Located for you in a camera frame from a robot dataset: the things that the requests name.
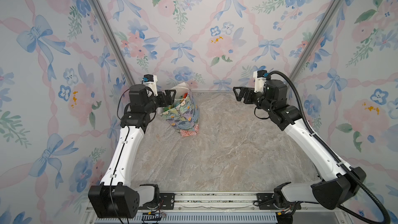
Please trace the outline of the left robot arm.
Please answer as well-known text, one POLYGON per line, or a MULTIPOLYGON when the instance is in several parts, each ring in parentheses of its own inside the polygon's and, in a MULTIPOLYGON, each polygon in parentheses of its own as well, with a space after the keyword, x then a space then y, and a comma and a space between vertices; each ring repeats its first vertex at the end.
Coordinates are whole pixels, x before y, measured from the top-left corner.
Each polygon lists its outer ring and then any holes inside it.
POLYGON ((104 177, 92 186, 88 198, 98 218, 133 219, 140 207, 158 208, 160 190, 157 184, 131 187, 131 172, 138 147, 144 138, 151 114, 174 103, 176 91, 157 92, 154 83, 133 85, 128 90, 130 101, 120 119, 117 148, 104 177))

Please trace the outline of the floral paper gift bag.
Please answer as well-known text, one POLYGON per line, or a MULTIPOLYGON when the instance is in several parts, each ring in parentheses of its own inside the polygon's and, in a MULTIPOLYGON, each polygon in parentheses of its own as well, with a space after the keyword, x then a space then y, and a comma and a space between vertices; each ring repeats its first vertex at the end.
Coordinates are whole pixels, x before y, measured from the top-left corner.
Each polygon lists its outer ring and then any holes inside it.
POLYGON ((164 107, 157 110, 158 114, 181 136, 198 135, 200 110, 195 103, 192 91, 187 83, 181 83, 172 89, 176 90, 173 105, 176 106, 178 114, 163 115, 164 107), (184 99, 183 95, 185 93, 188 93, 188 96, 184 99))

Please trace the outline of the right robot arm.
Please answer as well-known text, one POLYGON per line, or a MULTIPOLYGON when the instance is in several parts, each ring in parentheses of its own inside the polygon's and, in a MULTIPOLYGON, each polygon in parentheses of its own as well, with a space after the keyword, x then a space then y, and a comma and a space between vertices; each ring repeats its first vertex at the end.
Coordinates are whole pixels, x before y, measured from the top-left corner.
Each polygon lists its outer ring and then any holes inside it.
POLYGON ((357 194, 359 184, 342 166, 346 166, 360 182, 365 180, 366 173, 360 167, 351 167, 338 155, 331 155, 332 150, 316 140, 315 133, 308 130, 309 123, 303 119, 299 109, 287 104, 286 86, 266 86, 262 92, 256 92, 254 88, 234 87, 233 92, 237 101, 266 111, 268 119, 300 146, 318 172, 319 179, 316 181, 300 184, 287 182, 277 186, 268 204, 282 209, 297 202, 318 203, 333 210, 357 194))

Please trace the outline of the green snack packet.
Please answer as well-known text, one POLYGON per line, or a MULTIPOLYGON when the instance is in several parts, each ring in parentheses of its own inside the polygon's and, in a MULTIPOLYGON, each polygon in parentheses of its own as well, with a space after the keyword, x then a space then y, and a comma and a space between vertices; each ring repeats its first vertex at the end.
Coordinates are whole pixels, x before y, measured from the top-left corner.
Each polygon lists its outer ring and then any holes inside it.
POLYGON ((169 105, 163 109, 163 115, 178 114, 178 110, 175 105, 169 105))

